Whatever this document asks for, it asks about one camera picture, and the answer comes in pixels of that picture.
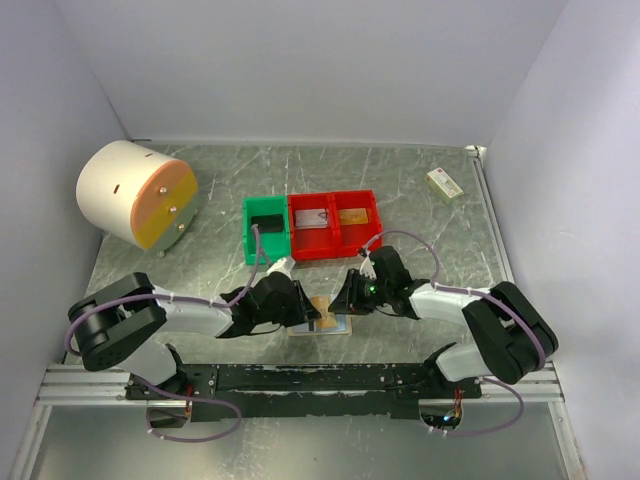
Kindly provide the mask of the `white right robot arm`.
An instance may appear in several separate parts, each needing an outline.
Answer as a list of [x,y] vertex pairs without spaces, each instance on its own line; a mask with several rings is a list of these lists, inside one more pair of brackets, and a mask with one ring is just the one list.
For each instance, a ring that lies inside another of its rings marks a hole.
[[514,283],[473,289],[414,279],[391,246],[364,254],[328,310],[364,316],[384,306],[401,318],[437,319],[469,329],[470,343],[445,347],[430,359],[435,366],[425,372],[424,384],[439,398],[459,381],[485,375],[514,385],[541,369],[559,347],[553,330]]

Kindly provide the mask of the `tan card holder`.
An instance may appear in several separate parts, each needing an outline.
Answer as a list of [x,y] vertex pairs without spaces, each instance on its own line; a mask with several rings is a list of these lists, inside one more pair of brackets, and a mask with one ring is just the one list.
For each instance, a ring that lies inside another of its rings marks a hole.
[[290,337],[350,335],[352,319],[346,315],[331,314],[321,319],[287,328]]

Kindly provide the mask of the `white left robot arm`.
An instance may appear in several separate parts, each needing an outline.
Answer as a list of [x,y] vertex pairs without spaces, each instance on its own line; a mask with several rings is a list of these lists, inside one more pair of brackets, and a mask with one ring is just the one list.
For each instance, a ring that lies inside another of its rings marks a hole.
[[217,339],[256,336],[266,324],[289,328],[320,319],[299,281],[294,261],[276,261],[262,278],[212,298],[179,295],[136,272],[74,304],[65,335],[67,352],[88,371],[119,367],[147,381],[162,398],[181,395],[187,375],[175,347],[155,340],[162,332]]

